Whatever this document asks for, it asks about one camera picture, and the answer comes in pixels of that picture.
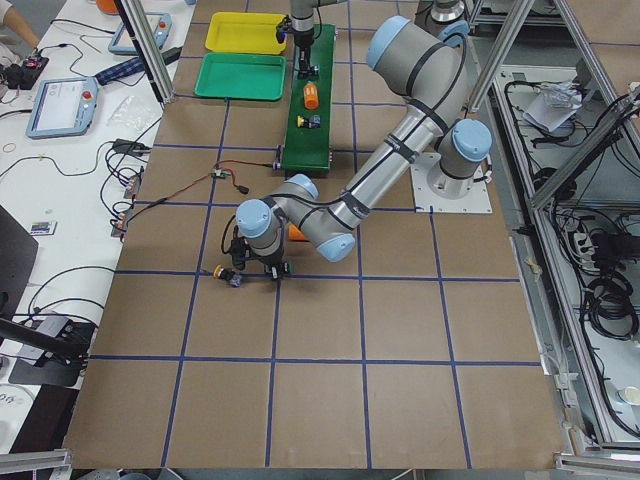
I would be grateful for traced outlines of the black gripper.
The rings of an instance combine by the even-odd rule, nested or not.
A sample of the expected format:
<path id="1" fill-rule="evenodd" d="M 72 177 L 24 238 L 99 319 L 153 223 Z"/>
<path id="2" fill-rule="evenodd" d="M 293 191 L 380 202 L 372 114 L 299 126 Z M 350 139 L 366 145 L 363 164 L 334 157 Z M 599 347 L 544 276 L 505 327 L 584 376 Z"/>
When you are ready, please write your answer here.
<path id="1" fill-rule="evenodd" d="M 293 31 L 294 44 L 297 48 L 298 59 L 298 78 L 306 78 L 306 68 L 309 68 L 309 77 L 317 78 L 319 76 L 319 66 L 311 66 L 311 47 L 314 43 L 315 32 L 313 30 Z"/>
<path id="2" fill-rule="evenodd" d="M 271 250 L 267 249 L 258 249 L 255 246 L 249 246 L 251 255 L 250 258 L 252 260 L 260 261 L 266 268 L 270 267 L 273 264 L 277 264 L 282 262 L 282 270 L 285 275 L 290 275 L 292 273 L 292 263 L 290 261 L 284 260 L 284 248 L 282 246 L 275 247 Z M 279 269 L 277 266 L 271 266 L 269 268 L 269 273 L 273 280 L 278 280 L 280 278 Z"/>

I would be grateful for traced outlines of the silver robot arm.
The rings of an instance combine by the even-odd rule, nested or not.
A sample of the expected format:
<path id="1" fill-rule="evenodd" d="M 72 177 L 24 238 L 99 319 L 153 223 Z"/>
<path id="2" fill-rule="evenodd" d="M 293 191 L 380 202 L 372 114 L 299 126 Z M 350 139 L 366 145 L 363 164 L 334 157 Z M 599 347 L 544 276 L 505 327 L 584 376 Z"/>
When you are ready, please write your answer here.
<path id="1" fill-rule="evenodd" d="M 277 41 L 282 42 L 286 32 L 291 33 L 297 49 L 298 77 L 312 78 L 318 68 L 311 63 L 311 49 L 315 33 L 314 12 L 320 7 L 339 4 L 339 1 L 291 1 L 290 15 L 278 26 Z M 420 1 L 414 20 L 426 32 L 440 42 L 451 47 L 462 44 L 470 32 L 464 1 Z M 372 40 L 372 53 L 367 56 L 368 65 L 373 68 L 384 50 L 396 35 L 396 27 L 383 27 Z"/>
<path id="2" fill-rule="evenodd" d="M 367 63 L 405 99 L 404 118 L 336 199 L 318 202 L 313 181 L 296 174 L 271 194 L 243 202 L 235 214 L 235 268 L 258 261 L 279 278 L 288 269 L 283 256 L 289 224 L 327 261 L 341 261 L 354 248 L 355 228 L 428 146 L 439 154 L 434 170 L 447 184 L 439 195 L 449 197 L 451 183 L 471 180 L 490 152 L 492 135 L 481 121 L 460 116 L 468 92 L 465 58 L 464 47 L 446 45 L 405 17 L 387 19 L 372 37 Z"/>

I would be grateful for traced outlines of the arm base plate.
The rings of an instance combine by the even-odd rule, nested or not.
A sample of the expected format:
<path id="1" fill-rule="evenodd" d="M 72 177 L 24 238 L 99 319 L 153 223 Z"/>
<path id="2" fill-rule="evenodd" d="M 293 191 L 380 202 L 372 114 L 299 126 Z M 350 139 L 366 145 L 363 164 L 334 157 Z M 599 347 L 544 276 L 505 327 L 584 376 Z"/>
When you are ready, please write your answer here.
<path id="1" fill-rule="evenodd" d="M 474 176 L 448 177 L 438 153 L 422 153 L 410 167 L 415 210 L 419 213 L 492 214 L 493 208 L 481 164 Z"/>

